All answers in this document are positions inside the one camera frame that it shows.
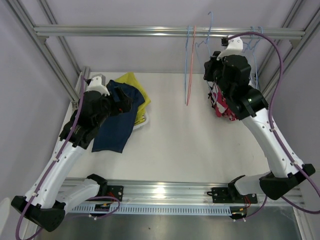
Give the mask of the lime green trousers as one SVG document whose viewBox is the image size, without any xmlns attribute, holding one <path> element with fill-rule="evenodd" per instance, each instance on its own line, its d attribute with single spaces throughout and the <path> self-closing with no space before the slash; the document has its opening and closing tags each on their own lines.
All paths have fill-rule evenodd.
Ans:
<svg viewBox="0 0 320 240">
<path fill-rule="evenodd" d="M 138 126 L 146 121 L 146 107 L 151 103 L 151 100 L 143 88 L 143 86 L 140 84 L 140 82 L 136 79 L 136 76 L 133 72 L 127 72 L 126 74 L 122 75 L 121 77 L 117 78 L 115 80 L 117 83 L 121 84 L 127 84 L 134 88 L 136 88 L 139 93 L 143 97 L 142 103 L 138 104 L 137 114 L 134 122 L 134 126 Z"/>
</svg>

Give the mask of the dark blue denim trousers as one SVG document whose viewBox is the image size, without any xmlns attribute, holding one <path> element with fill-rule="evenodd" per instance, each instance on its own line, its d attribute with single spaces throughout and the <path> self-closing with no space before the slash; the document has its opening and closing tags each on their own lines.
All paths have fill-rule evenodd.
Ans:
<svg viewBox="0 0 320 240">
<path fill-rule="evenodd" d="M 110 80 L 107 88 L 114 95 L 116 101 L 119 101 L 119 98 L 115 92 L 115 87 L 121 87 L 123 92 L 132 99 L 131 111 L 110 116 L 105 120 L 94 138 L 92 152 L 112 151 L 122 153 L 132 134 L 138 107 L 143 102 L 143 96 L 133 86 Z"/>
</svg>

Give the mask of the pink wire hanger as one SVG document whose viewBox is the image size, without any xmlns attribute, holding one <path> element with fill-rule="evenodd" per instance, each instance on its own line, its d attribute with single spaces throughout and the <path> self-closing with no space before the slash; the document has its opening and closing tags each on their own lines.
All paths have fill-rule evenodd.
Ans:
<svg viewBox="0 0 320 240">
<path fill-rule="evenodd" d="M 197 31 L 196 30 L 196 25 L 194 25 L 193 26 L 193 34 L 192 34 L 192 48 L 191 48 L 191 57 L 190 57 L 190 70 L 189 70 L 188 88 L 187 88 L 187 95 L 186 95 L 186 106 L 189 106 L 190 97 L 191 97 L 196 31 Z"/>
</svg>

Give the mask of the blue wire hanger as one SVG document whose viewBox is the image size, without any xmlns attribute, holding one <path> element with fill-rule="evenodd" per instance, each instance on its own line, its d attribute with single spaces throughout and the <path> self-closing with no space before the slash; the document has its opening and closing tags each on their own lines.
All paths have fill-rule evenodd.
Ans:
<svg viewBox="0 0 320 240">
<path fill-rule="evenodd" d="M 254 65 L 256 66 L 257 63 L 256 63 L 256 56 L 255 56 L 255 48 L 256 48 L 256 45 L 257 43 L 255 43 L 254 45 L 251 45 L 254 41 L 254 35 L 251 35 L 250 36 L 250 40 L 249 42 L 244 42 L 244 46 L 245 48 L 243 49 L 243 53 L 246 54 L 247 52 L 251 52 L 251 55 L 252 55 L 252 58 L 253 58 L 253 62 L 254 62 Z"/>
<path fill-rule="evenodd" d="M 258 59 L 257 59 L 257 55 L 256 55 L 257 47 L 258 47 L 260 41 L 261 41 L 261 38 L 260 38 L 260 37 L 258 37 L 258 38 L 255 40 L 256 46 L 255 46 L 255 51 L 254 51 L 254 53 L 255 53 L 255 58 L 256 58 L 256 65 L 255 65 L 255 63 L 254 63 L 254 61 L 253 61 L 253 63 L 254 63 L 254 72 L 253 72 L 253 76 L 251 77 L 251 82 L 252 82 L 253 86 L 254 86 L 257 90 L 260 90 L 260 89 L 261 89 L 261 87 L 260 87 L 260 82 L 259 82 L 259 76 L 258 76 L 259 65 L 258 65 Z"/>
<path fill-rule="evenodd" d="M 188 69 L 188 44 L 190 37 L 190 26 L 187 26 L 185 41 L 185 59 L 184 59 L 184 104 L 187 105 L 187 69 Z"/>
<path fill-rule="evenodd" d="M 200 55 L 199 55 L 199 48 L 201 46 L 205 46 L 207 49 L 207 56 L 210 57 L 211 56 L 211 50 L 210 50 L 210 34 L 211 34 L 211 30 L 213 27 L 213 23 L 214 23 L 214 13 L 212 11 L 210 11 L 208 14 L 208 16 L 210 16 L 210 22 L 209 22 L 209 27 L 208 27 L 208 31 L 205 35 L 205 39 L 202 40 L 201 42 L 196 42 L 195 43 L 195 53 L 196 53 L 196 63 L 197 63 L 197 74 L 202 74 L 204 72 L 204 63 L 202 62 Z"/>
</svg>

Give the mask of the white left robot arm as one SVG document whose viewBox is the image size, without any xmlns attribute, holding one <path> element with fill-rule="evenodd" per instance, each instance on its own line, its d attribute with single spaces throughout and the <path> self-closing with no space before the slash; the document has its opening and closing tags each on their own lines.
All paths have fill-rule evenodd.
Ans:
<svg viewBox="0 0 320 240">
<path fill-rule="evenodd" d="M 118 86 L 111 93 L 82 90 L 78 109 L 59 135 L 56 152 L 32 188 L 25 195 L 15 196 L 11 206 L 22 217 L 52 232 L 77 205 L 90 199 L 101 201 L 107 198 L 108 181 L 97 174 L 89 175 L 65 193 L 60 194 L 59 190 L 71 168 L 98 135 L 105 120 L 128 113 L 132 102 Z"/>
</svg>

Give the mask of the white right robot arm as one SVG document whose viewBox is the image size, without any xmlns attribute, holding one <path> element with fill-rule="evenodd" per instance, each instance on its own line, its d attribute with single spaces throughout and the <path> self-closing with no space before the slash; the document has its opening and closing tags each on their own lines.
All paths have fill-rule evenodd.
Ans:
<svg viewBox="0 0 320 240">
<path fill-rule="evenodd" d="M 277 130 L 266 99 L 249 84 L 251 66 L 244 56 L 221 56 L 221 51 L 215 51 L 204 68 L 204 80 L 217 85 L 224 103 L 250 130 L 268 162 L 269 172 L 241 175 L 228 184 L 231 201 L 240 202 L 246 195 L 258 193 L 278 200 L 316 172 L 312 164 L 293 153 Z"/>
</svg>

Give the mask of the pink camouflage trousers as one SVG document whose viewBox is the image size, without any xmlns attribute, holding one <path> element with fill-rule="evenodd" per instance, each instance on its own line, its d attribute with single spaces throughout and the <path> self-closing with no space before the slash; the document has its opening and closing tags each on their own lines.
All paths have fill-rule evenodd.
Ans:
<svg viewBox="0 0 320 240">
<path fill-rule="evenodd" d="M 211 102 L 211 107 L 218 118 L 229 119 L 230 121 L 236 121 L 238 118 L 229 108 L 226 99 L 223 97 L 221 90 L 216 83 L 210 85 L 208 83 L 209 93 L 208 99 Z"/>
</svg>

